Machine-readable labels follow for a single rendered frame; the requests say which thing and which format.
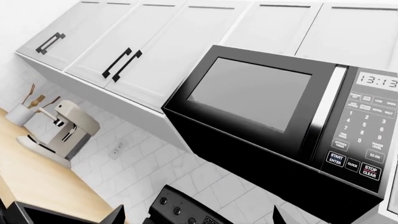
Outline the beige espresso coffee machine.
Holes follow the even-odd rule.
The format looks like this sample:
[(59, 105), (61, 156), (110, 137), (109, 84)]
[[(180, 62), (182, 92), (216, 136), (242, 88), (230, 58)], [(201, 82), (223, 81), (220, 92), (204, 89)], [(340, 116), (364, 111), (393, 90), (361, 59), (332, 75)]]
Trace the beige espresso coffee machine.
[(43, 108), (38, 110), (49, 117), (54, 125), (61, 127), (61, 130), (49, 143), (40, 141), (32, 134), (19, 136), (16, 141), (22, 147), (70, 169), (72, 158), (100, 130), (99, 122), (70, 100), (59, 102), (55, 107), (55, 116)]

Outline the wooden spatula utensil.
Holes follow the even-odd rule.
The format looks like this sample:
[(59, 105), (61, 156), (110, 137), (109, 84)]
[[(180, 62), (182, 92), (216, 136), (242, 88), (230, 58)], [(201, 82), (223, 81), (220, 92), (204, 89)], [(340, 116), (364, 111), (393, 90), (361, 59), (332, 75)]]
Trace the wooden spatula utensil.
[(35, 100), (33, 100), (30, 105), (27, 107), (29, 110), (38, 106), (45, 99), (45, 95), (38, 96)]

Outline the black microwave oven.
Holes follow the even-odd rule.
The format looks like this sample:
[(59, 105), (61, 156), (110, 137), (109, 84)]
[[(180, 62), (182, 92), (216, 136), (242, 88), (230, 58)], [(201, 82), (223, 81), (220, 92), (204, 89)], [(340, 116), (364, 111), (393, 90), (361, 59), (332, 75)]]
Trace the black microwave oven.
[(215, 45), (162, 109), (204, 160), (330, 224), (382, 224), (398, 73)]

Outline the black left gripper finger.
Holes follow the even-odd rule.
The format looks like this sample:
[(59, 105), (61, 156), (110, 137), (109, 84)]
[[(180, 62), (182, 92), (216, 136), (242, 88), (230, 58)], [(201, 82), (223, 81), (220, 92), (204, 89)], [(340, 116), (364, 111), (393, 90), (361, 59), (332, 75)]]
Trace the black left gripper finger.
[(274, 205), (272, 219), (273, 219), (274, 224), (299, 224), (283, 208), (281, 208), (277, 205)]

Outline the white utensil holder cup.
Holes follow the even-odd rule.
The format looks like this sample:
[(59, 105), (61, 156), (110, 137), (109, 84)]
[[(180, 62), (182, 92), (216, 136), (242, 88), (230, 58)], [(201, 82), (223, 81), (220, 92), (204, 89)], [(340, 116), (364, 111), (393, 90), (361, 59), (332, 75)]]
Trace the white utensil holder cup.
[(22, 127), (25, 125), (33, 116), (35, 115), (34, 111), (28, 109), (23, 104), (18, 104), (15, 108), (13, 108), (5, 118), (16, 126)]

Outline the black appliance with silver rim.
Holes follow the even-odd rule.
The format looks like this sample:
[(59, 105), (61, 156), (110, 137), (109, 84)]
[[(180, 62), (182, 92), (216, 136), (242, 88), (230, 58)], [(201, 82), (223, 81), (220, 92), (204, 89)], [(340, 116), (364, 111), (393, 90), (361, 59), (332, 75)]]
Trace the black appliance with silver rim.
[(7, 224), (99, 224), (18, 201), (5, 210), (4, 219)]

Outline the black stove control panel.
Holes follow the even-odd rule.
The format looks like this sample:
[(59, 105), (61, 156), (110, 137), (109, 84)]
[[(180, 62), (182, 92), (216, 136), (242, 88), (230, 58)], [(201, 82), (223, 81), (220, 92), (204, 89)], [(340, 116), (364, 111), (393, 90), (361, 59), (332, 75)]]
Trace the black stove control panel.
[(234, 224), (189, 195), (165, 185), (142, 224)]

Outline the white wall cabinet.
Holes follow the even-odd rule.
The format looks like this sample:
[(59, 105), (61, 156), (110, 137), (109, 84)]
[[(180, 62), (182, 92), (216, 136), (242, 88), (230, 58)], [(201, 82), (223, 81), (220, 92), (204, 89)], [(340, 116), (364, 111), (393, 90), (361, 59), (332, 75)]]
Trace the white wall cabinet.
[[(139, 1), (81, 0), (18, 48), (17, 52), (64, 70)], [(38, 54), (36, 48), (57, 32), (65, 37), (47, 48), (45, 55)]]
[[(162, 106), (247, 6), (243, 0), (143, 0), (65, 71), (80, 79), (83, 99), (184, 150)], [(103, 78), (127, 48), (131, 54)]]
[(220, 44), (398, 72), (398, 0), (254, 1)]

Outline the white wall power outlet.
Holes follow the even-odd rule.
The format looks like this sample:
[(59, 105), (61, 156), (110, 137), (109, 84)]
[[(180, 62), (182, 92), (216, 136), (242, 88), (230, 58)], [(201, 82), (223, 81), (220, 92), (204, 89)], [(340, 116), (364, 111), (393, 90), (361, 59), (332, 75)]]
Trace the white wall power outlet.
[(112, 150), (109, 153), (109, 157), (112, 158), (113, 160), (116, 160), (120, 153), (125, 150), (125, 148), (128, 146), (128, 142), (124, 139), (121, 139), (118, 141), (118, 143), (112, 148)]

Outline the wooden fork utensil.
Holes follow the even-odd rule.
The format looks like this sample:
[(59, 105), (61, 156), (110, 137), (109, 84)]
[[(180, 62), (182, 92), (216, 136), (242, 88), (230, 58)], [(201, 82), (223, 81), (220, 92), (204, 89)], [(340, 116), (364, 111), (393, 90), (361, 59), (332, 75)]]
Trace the wooden fork utensil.
[(32, 86), (31, 86), (31, 88), (30, 88), (30, 91), (29, 91), (29, 94), (25, 97), (24, 101), (21, 103), (22, 105), (27, 101), (27, 99), (28, 99), (31, 95), (33, 95), (34, 90), (35, 90), (35, 83), (32, 84)]

